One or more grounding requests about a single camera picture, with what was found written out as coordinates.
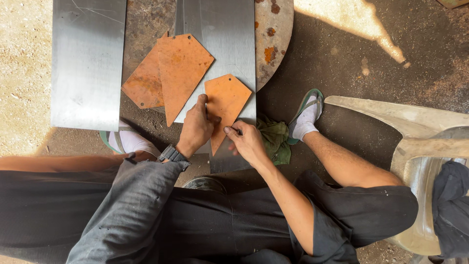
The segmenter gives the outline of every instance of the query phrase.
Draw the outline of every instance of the black cloth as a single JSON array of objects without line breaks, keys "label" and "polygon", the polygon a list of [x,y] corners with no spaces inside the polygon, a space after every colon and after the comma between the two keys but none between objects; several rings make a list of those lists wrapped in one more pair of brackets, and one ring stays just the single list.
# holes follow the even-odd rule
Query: black cloth
[{"label": "black cloth", "polygon": [[441,258],[469,257],[469,168],[448,161],[435,178],[431,208]]},{"label": "black cloth", "polygon": [[408,187],[332,189],[307,171],[295,185],[315,209],[310,257],[268,188],[171,192],[184,166],[125,161],[113,185],[115,170],[0,171],[0,254],[61,264],[78,242],[71,263],[357,263],[354,248],[400,233],[417,213]]}]

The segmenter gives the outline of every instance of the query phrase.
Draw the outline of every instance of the wristwatch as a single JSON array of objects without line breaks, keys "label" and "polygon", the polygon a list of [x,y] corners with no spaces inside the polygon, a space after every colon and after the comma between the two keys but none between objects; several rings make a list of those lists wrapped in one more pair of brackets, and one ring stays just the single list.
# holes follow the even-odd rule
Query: wristwatch
[{"label": "wristwatch", "polygon": [[159,161],[164,161],[165,159],[168,159],[169,161],[186,161],[189,162],[186,157],[184,157],[179,151],[176,150],[176,148],[171,144],[169,145],[163,153],[159,156],[158,160]]}]

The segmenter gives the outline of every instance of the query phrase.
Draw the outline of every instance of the person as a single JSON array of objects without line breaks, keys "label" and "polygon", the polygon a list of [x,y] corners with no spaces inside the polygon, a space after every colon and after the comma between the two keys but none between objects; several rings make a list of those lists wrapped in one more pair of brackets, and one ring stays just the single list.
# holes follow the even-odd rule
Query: person
[{"label": "person", "polygon": [[48,264],[354,264],[356,248],[413,224],[418,204],[409,187],[318,132],[316,89],[290,123],[290,141],[307,144],[340,188],[311,171],[289,182],[243,121],[224,128],[230,150],[267,188],[226,194],[210,177],[174,187],[220,121],[206,115],[207,101],[200,95],[187,112],[171,158],[124,122],[101,133],[121,154],[0,158],[0,254]]}]

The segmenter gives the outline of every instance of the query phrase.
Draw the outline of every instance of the black shorts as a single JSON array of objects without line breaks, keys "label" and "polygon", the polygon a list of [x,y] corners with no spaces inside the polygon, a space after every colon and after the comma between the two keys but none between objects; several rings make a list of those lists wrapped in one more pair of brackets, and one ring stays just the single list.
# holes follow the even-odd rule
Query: black shorts
[{"label": "black shorts", "polygon": [[[116,173],[117,168],[100,173],[0,171],[0,255],[65,263]],[[344,229],[356,248],[406,230],[418,210],[405,186],[333,189],[310,171],[295,186]],[[287,222],[268,188],[231,195],[175,188],[159,239],[160,259],[167,260],[181,254],[245,256],[253,248],[294,253]]]}]

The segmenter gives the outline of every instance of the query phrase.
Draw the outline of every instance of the plastic chair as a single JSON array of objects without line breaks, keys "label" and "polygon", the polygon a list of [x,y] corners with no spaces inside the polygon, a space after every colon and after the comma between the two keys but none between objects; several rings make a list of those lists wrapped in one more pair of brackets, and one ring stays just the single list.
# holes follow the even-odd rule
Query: plastic chair
[{"label": "plastic chair", "polygon": [[433,229],[433,182],[446,161],[466,164],[469,158],[469,115],[342,96],[329,96],[324,102],[374,117],[402,133],[390,171],[411,188],[419,209],[415,223],[387,241],[419,255],[441,254]]}]

